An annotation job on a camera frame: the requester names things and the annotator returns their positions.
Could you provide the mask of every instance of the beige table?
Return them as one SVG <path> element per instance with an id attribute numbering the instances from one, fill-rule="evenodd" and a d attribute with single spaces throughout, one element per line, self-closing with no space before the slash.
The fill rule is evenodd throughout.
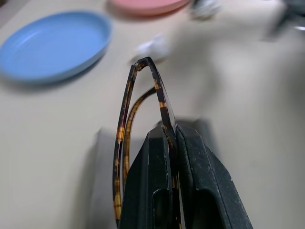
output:
<path id="1" fill-rule="evenodd" d="M 158 65 L 173 110 L 211 121 L 254 228 L 304 228 L 304 40 L 289 31 L 276 43 L 259 41 L 277 8 L 228 0 L 207 23 L 190 21 L 186 9 L 151 21 L 115 16 L 108 52 L 83 77 L 36 90 L 1 83 L 0 228 L 85 227 L 94 136 L 101 127 L 114 133 L 128 61 L 160 32 L 173 46 Z M 3 26 L 0 42 L 41 16 L 73 9 L 108 13 L 102 0 L 32 0 Z M 151 85 L 142 72 L 133 100 Z M 152 97 L 140 109 L 134 138 L 160 119 L 157 107 Z"/>

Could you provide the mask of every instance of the eyeglasses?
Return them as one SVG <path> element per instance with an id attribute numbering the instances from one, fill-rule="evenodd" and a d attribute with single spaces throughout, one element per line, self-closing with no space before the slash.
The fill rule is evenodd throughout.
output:
<path id="1" fill-rule="evenodd" d="M 131 111 L 127 117 L 129 104 L 132 96 L 133 86 L 138 72 L 143 68 L 149 67 L 152 72 L 154 80 L 154 87 L 144 93 L 133 105 Z M 123 102 L 121 106 L 120 118 L 116 133 L 114 158 L 113 158 L 113 176 L 112 176 L 112 191 L 113 191 L 113 206 L 115 213 L 115 220 L 117 227 L 119 226 L 122 201 L 121 201 L 121 154 L 123 151 L 123 190 L 125 188 L 125 182 L 129 171 L 129 147 L 131 138 L 132 123 L 134 121 L 135 114 L 139 109 L 142 102 L 150 95 L 157 93 L 159 107 L 161 112 L 163 132 L 166 135 L 169 145 L 169 158 L 171 165 L 172 175 L 172 187 L 173 187 L 173 228 L 179 228 L 181 226 L 180 220 L 180 204 L 179 204 L 179 192 L 178 192 L 178 163 L 177 163 L 177 142 L 175 137 L 175 117 L 173 110 L 168 100 L 168 96 L 163 85 L 159 72 L 150 57 L 146 57 L 138 60 L 137 63 L 131 66 Z"/>

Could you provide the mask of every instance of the blue plastic dish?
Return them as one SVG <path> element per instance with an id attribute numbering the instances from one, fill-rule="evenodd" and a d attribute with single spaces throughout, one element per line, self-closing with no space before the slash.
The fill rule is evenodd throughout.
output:
<path id="1" fill-rule="evenodd" d="M 21 83 L 52 83 L 82 72 L 105 52 L 108 18 L 87 11 L 51 15 L 21 28 L 0 48 L 0 74 Z"/>

